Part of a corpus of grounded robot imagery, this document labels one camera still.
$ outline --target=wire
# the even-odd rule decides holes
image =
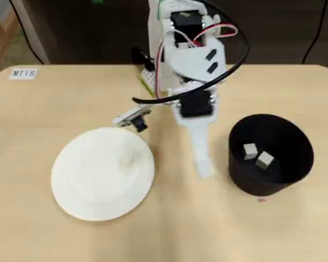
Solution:
[[[16,17],[18,19],[18,22],[20,23],[20,26],[22,28],[22,32],[23,32],[23,35],[24,35],[24,38],[26,39],[26,42],[28,44],[28,47],[29,49],[31,50],[31,52],[33,53],[33,55],[35,56],[35,58],[41,63],[41,64],[44,64],[43,60],[40,59],[40,57],[35,53],[35,51],[33,50],[33,47],[31,46],[31,43],[29,42],[29,39],[28,39],[28,36],[26,34],[26,31],[24,29],[24,26],[23,26],[23,23],[22,23],[22,20],[21,20],[21,17],[18,15],[18,12],[17,12],[17,9],[15,7],[15,5],[12,3],[12,0],[9,0],[10,1],[10,4],[12,6],[12,9],[13,11],[15,12],[16,14]]]
[[[326,15],[326,11],[327,11],[327,5],[328,5],[328,0],[324,0],[323,9],[322,9],[321,17],[319,19],[319,25],[318,25],[316,36],[313,39],[312,43],[310,44],[310,47],[307,49],[307,51],[306,51],[306,53],[305,53],[305,55],[302,59],[302,62],[301,62],[302,64],[306,63],[308,55],[310,54],[313,46],[316,44],[316,42],[318,41],[319,36],[321,35],[323,21],[324,21],[324,17]]]
[[[132,100],[138,104],[164,104],[164,103],[169,103],[169,102],[172,102],[172,101],[175,101],[175,100],[179,100],[181,99],[182,97],[186,97],[186,96],[189,96],[189,95],[192,95],[196,92],[199,92],[199,91],[203,91],[205,89],[208,89],[210,88],[211,86],[213,85],[216,85],[218,84],[219,82],[223,81],[223,79],[227,78],[228,76],[232,75],[238,68],[241,67],[241,65],[244,63],[245,59],[247,58],[249,52],[250,52],[250,45],[249,45],[249,41],[248,41],[248,38],[247,36],[244,34],[244,32],[240,29],[240,27],[234,23],[232,21],[232,19],[230,19],[218,6],[216,6],[215,4],[207,1],[207,0],[198,0],[199,2],[205,4],[206,6],[216,10],[218,13],[220,13],[228,22],[234,24],[234,26],[239,30],[239,33],[240,35],[242,36],[246,46],[247,46],[247,49],[245,51],[245,53],[243,54],[243,56],[239,59],[239,61],[233,66],[231,67],[229,70],[227,70],[226,72],[222,73],[220,76],[218,76],[217,78],[213,79],[212,81],[208,82],[208,83],[205,83],[204,85],[194,89],[194,90],[190,90],[188,92],[184,92],[184,93],[181,93],[181,94],[177,94],[177,95],[174,95],[174,96],[170,96],[170,97],[166,97],[166,98],[159,98],[159,99],[139,99],[139,98],[135,98],[133,97]]]
[[[238,34],[238,28],[235,27],[233,24],[231,24],[231,23],[217,23],[217,24],[214,24],[214,25],[211,25],[211,26],[208,26],[207,28],[205,28],[196,37],[194,37],[193,41],[196,41],[199,37],[201,37],[202,35],[204,35],[208,31],[216,29],[216,28],[221,28],[221,27],[233,29],[235,32],[234,33],[221,34],[221,35],[217,36],[218,38],[234,37],[235,35]]]
[[[178,33],[186,39],[186,41],[188,42],[190,47],[197,47],[197,45],[184,32],[177,30],[177,29],[173,29],[173,30],[166,32],[165,35],[167,35],[169,33]],[[160,90],[159,90],[159,72],[160,72],[159,67],[160,67],[160,59],[162,57],[163,50],[164,50],[164,45],[165,45],[165,38],[159,45],[159,49],[158,49],[158,53],[157,53],[157,57],[156,57],[155,88],[154,88],[155,92],[154,93],[157,98],[161,98]]]

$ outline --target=label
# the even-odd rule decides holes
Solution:
[[[32,80],[36,77],[37,68],[14,68],[10,75],[11,80]]]

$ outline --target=wooden table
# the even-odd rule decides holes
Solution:
[[[156,158],[143,203],[110,222],[87,223],[54,202],[50,170],[64,145],[111,126],[145,90],[132,66],[41,66],[35,80],[0,73],[0,261],[328,261],[328,69],[246,65],[220,87],[210,128],[216,175],[195,171],[190,139],[170,108],[156,108],[141,136]],[[315,152],[312,172],[260,201],[227,173],[227,136],[246,115],[296,123]]]

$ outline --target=dark floor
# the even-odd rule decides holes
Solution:
[[[22,30],[19,30],[4,55],[0,70],[16,64],[39,64],[31,53]]]

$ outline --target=white cable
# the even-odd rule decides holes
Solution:
[[[235,32],[234,33],[227,33],[227,34],[218,35],[218,36],[216,36],[217,38],[234,37],[234,36],[236,36],[238,34],[238,28],[236,26],[234,26],[234,25],[231,25],[231,24],[217,24],[215,26],[212,26],[212,27],[210,27],[208,29],[203,30],[201,33],[199,33],[194,38],[194,41],[196,41],[199,37],[201,37],[205,33],[209,32],[210,30],[213,30],[213,29],[216,29],[216,28],[220,28],[220,27],[230,28],[230,29],[233,29]]]
[[[197,47],[197,45],[184,32],[182,32],[180,30],[177,30],[177,29],[172,29],[172,30],[166,32],[165,35],[167,35],[169,33],[178,33],[178,34],[182,35],[186,39],[186,41],[188,42],[188,44],[189,44],[190,47]],[[155,69],[156,70],[156,76],[155,76],[156,77],[156,80],[155,80],[155,90],[154,91],[155,91],[155,95],[157,96],[157,98],[161,98],[160,90],[159,90],[159,84],[158,84],[158,82],[159,82],[159,66],[160,66],[160,61],[157,63],[157,60],[158,59],[161,59],[161,56],[163,54],[163,50],[164,50],[164,46],[165,46],[165,41],[166,40],[167,39],[164,38],[164,40],[161,42],[161,45],[160,45],[160,48],[158,50],[157,57],[156,57],[156,64],[157,64],[158,68]]]

